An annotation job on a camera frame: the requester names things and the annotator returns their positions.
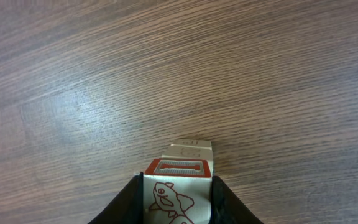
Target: red border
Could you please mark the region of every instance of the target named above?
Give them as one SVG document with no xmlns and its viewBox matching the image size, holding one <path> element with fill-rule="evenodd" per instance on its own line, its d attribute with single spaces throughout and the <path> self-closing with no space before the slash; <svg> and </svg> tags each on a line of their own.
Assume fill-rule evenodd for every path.
<svg viewBox="0 0 358 224">
<path fill-rule="evenodd" d="M 203 163 L 204 175 L 184 175 L 184 174 L 154 174 L 155 168 L 157 168 L 161 160 L 167 161 L 201 161 Z M 208 162 L 205 159 L 154 159 L 153 162 L 149 165 L 147 170 L 144 172 L 146 175 L 161 175 L 161 176 L 171 176 L 171 177 L 211 177 L 211 171 L 209 170 Z"/>
</svg>

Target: red fish outline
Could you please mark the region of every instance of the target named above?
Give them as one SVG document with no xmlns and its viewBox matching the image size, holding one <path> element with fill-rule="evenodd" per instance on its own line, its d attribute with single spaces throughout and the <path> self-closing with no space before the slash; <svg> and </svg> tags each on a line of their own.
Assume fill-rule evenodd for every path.
<svg viewBox="0 0 358 224">
<path fill-rule="evenodd" d="M 154 195 L 154 203 L 152 203 L 150 206 L 149 206 L 149 210 L 153 211 L 153 210 L 161 210 L 161 211 L 164 211 L 164 212 L 168 212 L 168 218 L 173 218 L 173 220 L 170 222 L 172 223 L 176 218 L 178 217 L 185 217 L 191 224 L 194 224 L 192 220 L 190 220 L 186 213 L 192 206 L 194 206 L 194 200 L 187 196 L 187 195 L 183 195 L 183 194 L 179 194 L 176 190 L 173 189 L 173 186 L 174 186 L 174 183 L 171 183 L 171 182 L 166 182 L 166 183 L 163 183 L 163 182 L 156 182 L 155 185 L 154 185 L 154 188 L 153 188 L 153 195 Z M 178 208 L 175 208 L 175 203 L 172 202 L 169 198 L 168 198 L 168 192 L 166 195 L 164 195 L 166 192 L 165 190 L 163 189 L 164 187 L 168 188 L 167 190 L 171 190 L 174 194 L 175 194 L 175 198 L 176 200 L 179 202 L 179 206 Z M 159 197 L 159 200 L 160 200 L 160 203 L 164 206 L 164 207 L 171 207 L 172 209 L 163 209 L 159 204 L 158 204 L 158 198 Z M 182 202 L 181 202 L 181 199 L 180 197 L 183 197 L 183 198 L 187 198 L 187 199 L 190 199 L 191 200 L 191 205 L 189 205 L 186 209 L 183 209 L 183 206 L 182 206 Z"/>
</svg>

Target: fish illustration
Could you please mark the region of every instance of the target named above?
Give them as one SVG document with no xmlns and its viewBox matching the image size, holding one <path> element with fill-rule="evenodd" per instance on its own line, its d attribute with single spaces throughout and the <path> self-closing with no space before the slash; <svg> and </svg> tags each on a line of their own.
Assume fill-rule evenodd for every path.
<svg viewBox="0 0 358 224">
<path fill-rule="evenodd" d="M 186 195 L 179 194 L 173 189 L 171 182 L 157 182 L 153 188 L 155 202 L 150 205 L 149 210 L 162 210 L 168 212 L 168 217 L 175 220 L 185 220 L 187 224 L 194 224 L 186 215 L 186 211 L 194 205 L 194 200 Z"/>
</svg>

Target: brown tabletop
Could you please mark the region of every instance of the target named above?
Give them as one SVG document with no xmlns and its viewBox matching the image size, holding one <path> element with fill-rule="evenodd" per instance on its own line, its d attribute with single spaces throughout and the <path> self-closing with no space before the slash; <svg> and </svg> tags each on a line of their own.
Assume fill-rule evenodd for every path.
<svg viewBox="0 0 358 224">
<path fill-rule="evenodd" d="M 0 223 L 88 223 L 177 138 L 265 223 L 358 223 L 358 1 L 0 1 Z"/>
</svg>

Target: fish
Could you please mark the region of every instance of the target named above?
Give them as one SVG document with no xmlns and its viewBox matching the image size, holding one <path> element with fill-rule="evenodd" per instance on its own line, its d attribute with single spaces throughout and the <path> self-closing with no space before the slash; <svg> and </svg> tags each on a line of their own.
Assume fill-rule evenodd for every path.
<svg viewBox="0 0 358 224">
<path fill-rule="evenodd" d="M 186 218 L 188 224 L 193 222 L 187 217 L 186 211 L 194 205 L 194 200 L 186 195 L 179 194 L 173 189 L 174 183 L 157 182 L 153 188 L 155 202 L 150 205 L 149 210 L 162 210 L 168 212 L 168 217 L 176 219 L 176 217 Z"/>
</svg>

